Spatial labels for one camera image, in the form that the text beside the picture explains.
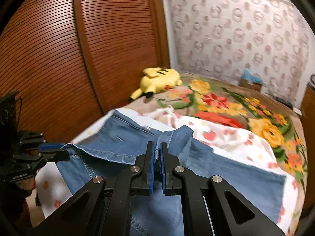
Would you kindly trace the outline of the blue denim jeans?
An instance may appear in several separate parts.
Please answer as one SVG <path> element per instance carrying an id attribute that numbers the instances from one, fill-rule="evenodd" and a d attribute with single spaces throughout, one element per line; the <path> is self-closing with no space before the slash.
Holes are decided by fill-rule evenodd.
<path id="1" fill-rule="evenodd" d="M 159 131 L 114 111 L 57 162 L 74 204 L 93 201 L 85 235 L 283 235 L 284 177 L 224 156 L 187 126 Z"/>

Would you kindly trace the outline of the floral lace wall curtain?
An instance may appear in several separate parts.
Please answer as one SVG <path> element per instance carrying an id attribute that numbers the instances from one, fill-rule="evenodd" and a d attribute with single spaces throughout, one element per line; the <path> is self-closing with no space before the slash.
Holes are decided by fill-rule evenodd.
<path id="1" fill-rule="evenodd" d="M 178 67 L 231 84 L 244 70 L 295 102 L 310 27 L 290 0 L 168 0 Z"/>

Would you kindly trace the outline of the tan floral blanket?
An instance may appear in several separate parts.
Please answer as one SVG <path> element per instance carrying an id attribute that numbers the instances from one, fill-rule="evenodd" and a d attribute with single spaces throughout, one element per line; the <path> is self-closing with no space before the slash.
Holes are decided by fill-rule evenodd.
<path id="1" fill-rule="evenodd" d="M 257 91 L 198 75 L 182 74 L 183 84 L 128 108 L 177 127 L 189 124 L 198 139 L 255 166 L 291 176 L 281 218 L 298 218 L 305 200 L 307 148 L 300 120 L 284 105 Z"/>

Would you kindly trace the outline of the blue item on box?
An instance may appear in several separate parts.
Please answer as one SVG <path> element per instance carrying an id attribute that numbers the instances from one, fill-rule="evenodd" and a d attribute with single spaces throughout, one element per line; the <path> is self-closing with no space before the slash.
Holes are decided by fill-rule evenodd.
<path id="1" fill-rule="evenodd" d="M 252 75 L 251 72 L 245 68 L 242 72 L 239 86 L 260 92 L 263 86 L 263 81 L 260 77 Z"/>

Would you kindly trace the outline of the yellow Pikachu plush toy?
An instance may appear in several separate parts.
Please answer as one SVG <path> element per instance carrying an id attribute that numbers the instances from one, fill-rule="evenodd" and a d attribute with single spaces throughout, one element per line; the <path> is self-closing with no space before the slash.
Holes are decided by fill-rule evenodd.
<path id="1" fill-rule="evenodd" d="M 147 99 L 153 95 L 173 89 L 183 84 L 179 72 L 170 68 L 147 68 L 143 70 L 144 76 L 141 78 L 139 88 L 136 89 L 129 97 L 134 101 L 141 96 Z"/>

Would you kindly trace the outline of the brown louvered wardrobe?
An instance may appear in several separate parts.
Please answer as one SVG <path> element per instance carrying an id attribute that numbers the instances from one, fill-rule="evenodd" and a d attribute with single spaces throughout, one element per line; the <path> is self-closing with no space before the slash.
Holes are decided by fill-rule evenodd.
<path id="1" fill-rule="evenodd" d="M 142 72 L 169 67 L 161 0 L 1 0 L 1 132 L 67 142 L 126 105 Z"/>

